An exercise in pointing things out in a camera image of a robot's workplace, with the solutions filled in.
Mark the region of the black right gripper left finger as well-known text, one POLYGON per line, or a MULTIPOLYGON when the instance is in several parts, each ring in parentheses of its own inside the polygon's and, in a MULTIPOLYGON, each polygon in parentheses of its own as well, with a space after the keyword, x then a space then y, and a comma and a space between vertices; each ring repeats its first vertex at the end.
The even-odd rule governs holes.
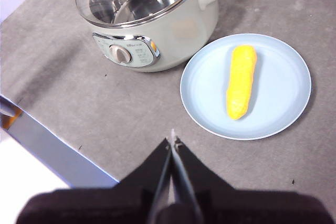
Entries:
POLYGON ((17 223, 147 223, 171 157, 164 139, 113 187, 54 190, 32 197, 17 223))

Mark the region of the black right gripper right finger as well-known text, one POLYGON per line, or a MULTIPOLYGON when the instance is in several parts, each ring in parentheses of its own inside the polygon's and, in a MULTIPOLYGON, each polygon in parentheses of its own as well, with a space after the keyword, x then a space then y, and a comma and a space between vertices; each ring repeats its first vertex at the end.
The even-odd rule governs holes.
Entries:
POLYGON ((201 223, 325 223, 316 198, 292 191, 242 190, 206 167, 171 132, 177 199, 193 208, 201 223))

